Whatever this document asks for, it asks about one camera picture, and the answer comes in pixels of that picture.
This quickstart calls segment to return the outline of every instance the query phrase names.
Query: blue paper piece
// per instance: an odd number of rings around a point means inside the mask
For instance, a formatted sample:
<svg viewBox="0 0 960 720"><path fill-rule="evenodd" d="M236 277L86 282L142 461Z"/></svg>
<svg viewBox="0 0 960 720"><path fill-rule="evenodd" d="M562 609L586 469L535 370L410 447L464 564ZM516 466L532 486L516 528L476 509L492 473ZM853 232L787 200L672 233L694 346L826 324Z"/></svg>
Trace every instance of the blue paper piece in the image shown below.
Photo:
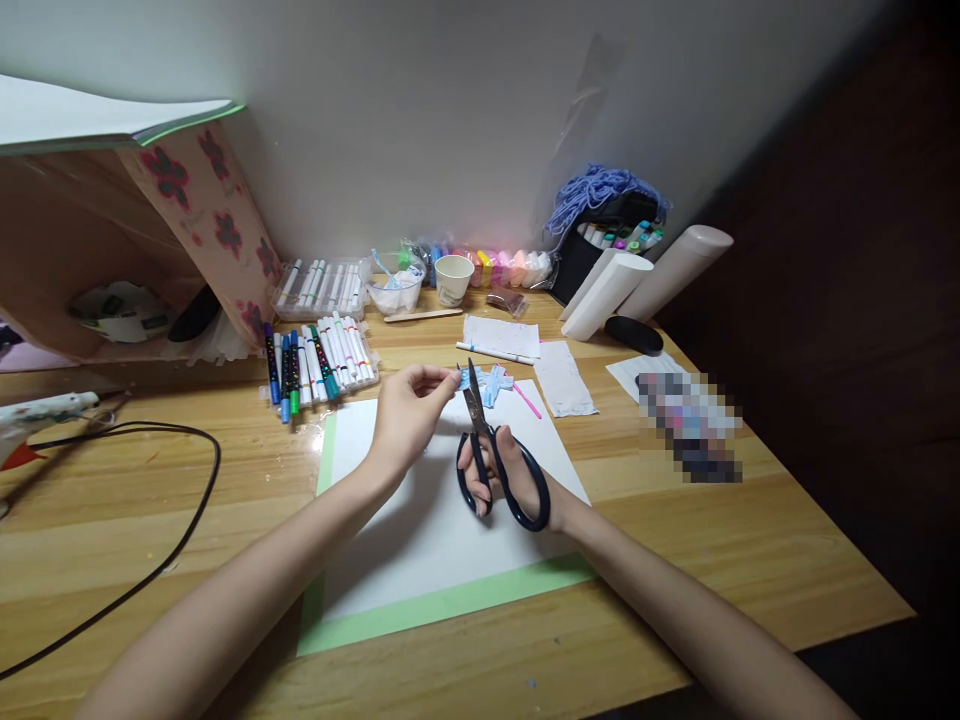
<svg viewBox="0 0 960 720"><path fill-rule="evenodd" d="M484 372L479 365L474 365L473 369L477 372L477 384L480 386L480 403L485 408L493 408L501 390L513 390L513 378L507 375L507 369L503 365L494 365L490 372ZM461 370L458 390L466 390L470 387L470 374L462 368Z"/></svg>

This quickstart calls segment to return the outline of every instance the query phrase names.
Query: white paper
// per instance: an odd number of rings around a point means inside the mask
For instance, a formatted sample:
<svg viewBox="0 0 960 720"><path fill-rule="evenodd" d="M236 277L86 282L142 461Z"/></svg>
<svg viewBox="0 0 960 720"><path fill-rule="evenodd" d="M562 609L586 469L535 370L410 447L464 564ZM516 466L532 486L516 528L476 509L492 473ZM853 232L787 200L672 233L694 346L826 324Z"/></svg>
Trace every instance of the white paper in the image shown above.
<svg viewBox="0 0 960 720"><path fill-rule="evenodd" d="M647 403L640 401L640 389L637 387L637 375L640 374L674 374L680 375L680 381L689 386L689 399L700 407L699 415L708 419L707 427L714 431L716 437L726 439L733 436L736 428L742 427L743 420L736 417L729 408L720 405L708 385L704 385L684 370L676 360L667 353L660 353L656 357L640 355L623 362L607 365L607 370L634 402L646 408ZM681 396L667 395L664 401L674 406L689 404L690 400Z"/></svg>
<svg viewBox="0 0 960 720"><path fill-rule="evenodd" d="M514 436L559 483L589 502L560 436L532 380L521 390L537 406L538 420L517 393L504 390L486 411ZM377 401L348 403L337 411L333 479L341 480L363 459L373 439ZM348 617L400 600L498 575L575 550L564 537L524 530L502 498L483 520L467 507L457 484L460 434L470 429L463 395L440 416L424 456L400 489L327 568L324 620Z"/></svg>
<svg viewBox="0 0 960 720"><path fill-rule="evenodd" d="M70 138L134 135L214 112L229 100L144 103L0 75L0 146Z"/></svg>
<svg viewBox="0 0 960 720"><path fill-rule="evenodd" d="M540 357L540 326L467 315L463 319L463 341L478 348L499 350L529 358Z"/></svg>
<svg viewBox="0 0 960 720"><path fill-rule="evenodd" d="M533 369L537 372L537 380L554 417L596 415L600 412L580 377L577 361L563 340L541 343L540 359L533 364Z"/></svg>

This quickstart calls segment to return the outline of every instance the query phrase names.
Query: wood grain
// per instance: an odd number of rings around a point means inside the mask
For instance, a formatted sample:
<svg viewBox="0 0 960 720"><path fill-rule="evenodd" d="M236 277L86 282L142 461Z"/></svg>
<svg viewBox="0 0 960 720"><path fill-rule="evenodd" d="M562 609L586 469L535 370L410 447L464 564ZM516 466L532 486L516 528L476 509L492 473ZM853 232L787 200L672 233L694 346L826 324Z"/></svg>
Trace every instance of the wood grain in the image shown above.
<svg viewBox="0 0 960 720"><path fill-rule="evenodd" d="M407 322L408 320L426 320L432 317L450 317L452 315L462 315L463 308L448 308L446 310L429 310L421 313L404 313L401 315L388 315L383 318L385 323Z"/></svg>
<svg viewBox="0 0 960 720"><path fill-rule="evenodd" d="M465 310L505 319L471 290ZM562 339L560 308L530 293L523 321ZM419 310L437 309L425 290ZM385 324L369 313L380 370L464 364L463 318ZM670 338L666 350L693 369ZM792 649L912 614L748 428L732 446L744 482L683 482L606 365L632 353L597 336L569 341L599 415L556 421L594 506L735 603ZM481 362L485 359L476 356ZM535 379L532 367L511 374ZM259 399L264 363L143 363L0 377L0 401L135 383L121 419L192 424L224 460L206 515L178 564L99 625L0 684L5 718L63 717L124 647L178 598L313 496L322 413L282 426ZM377 395L367 388L352 399ZM43 439L78 432L68 424ZM199 500L211 450L199 438L126 436L49 453L0 475L0 665L74 627L147 574ZM657 638L600 581L294 659L291 609L211 710L249 717L577 717L689 681Z"/></svg>

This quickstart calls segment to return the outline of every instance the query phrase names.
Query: black scissors handle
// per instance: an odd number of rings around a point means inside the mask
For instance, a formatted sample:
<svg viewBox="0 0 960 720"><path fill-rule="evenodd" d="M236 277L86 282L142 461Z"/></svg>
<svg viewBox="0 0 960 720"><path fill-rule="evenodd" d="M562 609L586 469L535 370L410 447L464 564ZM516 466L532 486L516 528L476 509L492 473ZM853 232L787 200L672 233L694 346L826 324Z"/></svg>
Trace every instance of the black scissors handle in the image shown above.
<svg viewBox="0 0 960 720"><path fill-rule="evenodd" d="M490 446L493 448L493 457L497 463L497 474L500 478L500 484L503 486L503 495L507 499L510 512L513 513L513 517L516 518L521 527L530 532L540 532L547 526L550 520L550 489L547 487L547 479L543 476L543 470L540 469L540 463L534 459L533 455L524 447L523 443L514 438L514 442L520 446L520 454L523 456L523 461L526 463L527 469L530 470L530 474L533 476L533 483L537 486L537 495L540 498L540 514L536 520L531 520L523 512L520 503L517 502L517 499L510 491L510 479L507 477L507 470L503 466L503 460L500 458L500 449L497 447L497 440L493 435L490 436ZM463 446L467 442L467 438L470 438L470 447L473 449L473 461L477 465L480 482L486 486L487 490L490 490L490 478L487 476L487 468L483 465L483 453L480 438L477 433L463 433L463 435L460 436L460 446L457 448L457 460L459 461L460 459L460 454L463 452ZM460 483L460 493L463 495L467 507L476 514L477 502L467 489L465 471L459 467L457 467L457 480Z"/></svg>

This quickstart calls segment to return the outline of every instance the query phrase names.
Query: popsicle stick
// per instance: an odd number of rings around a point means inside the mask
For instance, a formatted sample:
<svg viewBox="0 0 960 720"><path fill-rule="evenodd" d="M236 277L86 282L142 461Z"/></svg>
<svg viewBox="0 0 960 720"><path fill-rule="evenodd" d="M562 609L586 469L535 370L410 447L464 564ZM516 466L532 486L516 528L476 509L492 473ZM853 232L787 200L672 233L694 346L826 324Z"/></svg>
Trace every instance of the popsicle stick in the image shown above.
<svg viewBox="0 0 960 720"><path fill-rule="evenodd" d="M384 322L403 322L404 320L426 320L429 317L446 317L447 315L459 315L463 308L450 308L449 310L431 310L425 313L407 313L404 315L388 315L383 319Z"/></svg>

